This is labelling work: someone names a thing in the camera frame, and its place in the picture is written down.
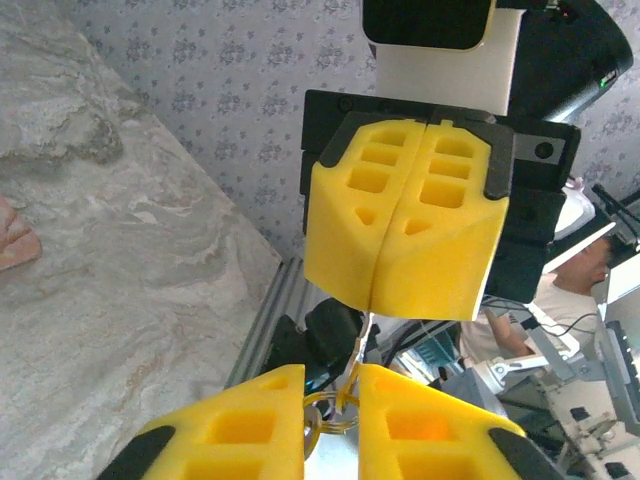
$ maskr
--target man's arm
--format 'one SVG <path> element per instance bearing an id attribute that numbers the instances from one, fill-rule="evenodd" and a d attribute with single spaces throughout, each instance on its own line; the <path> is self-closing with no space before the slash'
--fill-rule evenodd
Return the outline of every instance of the man's arm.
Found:
<path id="1" fill-rule="evenodd" d="M 509 314 L 496 317 L 490 309 L 486 309 L 484 314 L 489 320 L 496 343 L 501 348 L 509 350 L 516 357 L 526 357 L 534 353 L 511 328 Z"/>

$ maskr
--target screw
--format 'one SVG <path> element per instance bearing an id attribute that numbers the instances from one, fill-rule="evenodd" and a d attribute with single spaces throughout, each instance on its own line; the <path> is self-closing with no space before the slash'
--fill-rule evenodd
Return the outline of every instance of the screw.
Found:
<path id="1" fill-rule="evenodd" d="M 383 100 L 378 105 L 378 111 L 382 113 L 391 113 L 393 111 L 393 106 L 388 100 Z"/>
<path id="2" fill-rule="evenodd" d="M 349 113 L 351 110 L 353 110 L 353 100 L 351 99 L 351 97 L 348 97 L 346 95 L 340 97 L 340 100 L 338 100 L 338 109 L 342 113 Z"/>

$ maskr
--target white t-shirt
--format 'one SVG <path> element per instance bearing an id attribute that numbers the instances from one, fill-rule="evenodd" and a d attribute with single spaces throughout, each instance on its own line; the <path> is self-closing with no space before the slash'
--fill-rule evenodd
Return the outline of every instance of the white t-shirt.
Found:
<path id="1" fill-rule="evenodd" d="M 596 314 L 598 307 L 593 297 L 579 295 L 556 287 L 553 284 L 554 274 L 543 275 L 538 284 L 538 291 L 533 302 L 558 325 L 569 327 L 585 314 Z M 594 344 L 594 333 L 600 321 L 596 315 L 589 315 L 580 320 L 568 332 L 579 343 L 585 356 L 591 354 Z M 487 317 L 478 315 L 473 322 L 461 322 L 460 354 L 465 363 L 480 363 L 497 357 L 512 358 L 511 352 L 504 351 L 496 343 Z M 525 341 L 528 336 L 519 323 L 511 325 L 513 331 Z"/>

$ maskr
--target pink object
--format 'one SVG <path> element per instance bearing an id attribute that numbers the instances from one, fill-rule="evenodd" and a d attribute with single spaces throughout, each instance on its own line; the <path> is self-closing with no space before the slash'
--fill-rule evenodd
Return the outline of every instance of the pink object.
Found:
<path id="1" fill-rule="evenodd" d="M 40 239 L 0 196 L 0 272 L 37 259 Z"/>

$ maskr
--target black cable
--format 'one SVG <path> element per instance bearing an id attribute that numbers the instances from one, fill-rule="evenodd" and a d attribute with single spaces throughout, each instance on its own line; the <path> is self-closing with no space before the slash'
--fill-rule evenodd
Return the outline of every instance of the black cable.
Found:
<path id="1" fill-rule="evenodd" d="M 547 335 L 551 335 L 552 337 L 558 337 L 559 338 L 559 337 L 562 337 L 563 335 L 566 335 L 569 331 L 573 330 L 575 328 L 575 326 L 578 324 L 578 322 L 580 322 L 581 320 L 583 320 L 583 319 L 585 319 L 587 317 L 597 317 L 597 316 L 598 316 L 598 314 L 596 314 L 596 313 L 585 313 L 581 317 L 578 317 L 578 319 L 575 322 L 573 322 L 571 325 L 569 325 L 567 327 L 567 329 L 564 332 L 560 333 L 560 334 L 551 333 L 549 330 L 547 330 L 546 328 L 542 327 L 542 325 L 541 325 L 541 327 L 542 327 L 542 329 L 545 331 L 545 333 Z M 585 330 L 580 330 L 580 331 L 582 331 L 583 333 L 595 333 L 595 332 L 587 332 Z"/>
<path id="2" fill-rule="evenodd" d="M 635 213 L 633 213 L 631 210 L 629 210 L 629 208 L 627 208 L 627 206 L 624 205 L 620 200 L 616 199 L 613 195 L 611 195 L 609 192 L 607 192 L 602 185 L 598 184 L 598 188 L 596 190 L 597 191 L 594 192 L 596 195 L 598 195 L 598 193 L 604 195 L 605 197 L 608 198 L 609 202 L 612 203 L 613 206 L 617 210 L 623 211 L 629 217 L 633 218 L 636 222 L 640 223 L 640 217 L 638 217 Z"/>
<path id="3" fill-rule="evenodd" d="M 481 306 L 489 307 L 489 308 L 504 308 L 505 310 L 510 310 L 513 312 L 528 312 L 529 310 L 523 306 L 520 307 L 509 307 L 507 305 L 500 305 L 499 303 L 483 303 Z"/>
<path id="4" fill-rule="evenodd" d="M 590 332 L 589 330 L 583 330 L 581 328 L 574 328 L 573 329 L 575 332 L 582 332 L 582 333 L 588 333 L 589 335 L 595 335 L 596 332 Z"/>
<path id="5" fill-rule="evenodd" d="M 311 395 L 312 393 L 317 393 L 317 392 L 323 391 L 325 388 L 327 388 L 329 385 L 331 385 L 333 382 L 335 382 L 338 379 L 338 377 L 339 377 L 339 375 L 329 375 L 329 378 L 327 378 L 324 382 L 322 382 L 317 387 L 312 388 L 311 390 L 309 390 L 309 392 L 306 395 Z"/>
<path id="6" fill-rule="evenodd" d="M 400 345 L 400 348 L 398 349 L 398 351 L 401 352 L 402 350 L 406 350 L 408 348 L 413 347 L 416 343 L 423 340 L 427 336 L 429 336 L 429 334 L 426 332 L 421 333 L 420 335 L 416 335 L 415 338 L 412 338 L 411 340 L 407 340 L 405 343 Z"/>
<path id="7" fill-rule="evenodd" d="M 407 328 L 404 332 L 402 332 L 402 334 L 398 337 L 398 339 L 395 342 L 393 342 L 393 345 L 389 350 L 389 354 L 387 355 L 387 358 L 382 364 L 383 367 L 389 368 L 391 366 L 391 362 L 393 362 L 394 357 L 398 354 L 400 350 L 403 349 L 402 347 L 404 342 L 407 340 L 407 338 L 409 338 L 411 335 L 413 335 L 418 330 L 420 330 L 424 322 L 425 320 L 416 322 L 413 325 L 411 325 L 409 328 Z"/>
<path id="8" fill-rule="evenodd" d="M 614 209 L 616 208 L 616 205 L 612 204 L 609 201 L 605 201 L 605 203 L 607 203 L 610 207 L 613 207 Z M 618 218 L 622 223 L 624 223 L 627 226 L 631 234 L 636 238 L 640 238 L 640 234 L 638 234 L 638 231 L 635 228 L 633 228 L 633 225 L 631 225 L 631 222 L 628 219 L 626 219 L 623 215 L 621 215 L 620 212 L 617 212 L 617 213 L 618 213 Z"/>
<path id="9" fill-rule="evenodd" d="M 591 190 L 600 198 L 600 200 L 602 200 L 605 203 L 607 208 L 611 208 L 615 213 L 617 213 L 620 221 L 627 226 L 627 228 L 629 229 L 632 235 L 634 235 L 636 238 L 640 238 L 640 234 L 638 234 L 637 230 L 633 228 L 633 225 L 631 225 L 631 222 L 628 219 L 626 219 L 623 215 L 621 215 L 621 212 L 626 213 L 638 223 L 640 223 L 640 218 L 636 217 L 631 212 L 631 210 L 629 210 L 622 203 L 620 203 L 618 200 L 613 198 L 611 194 L 609 194 L 609 192 L 607 192 L 602 185 L 600 184 L 594 185 L 594 187 Z"/>

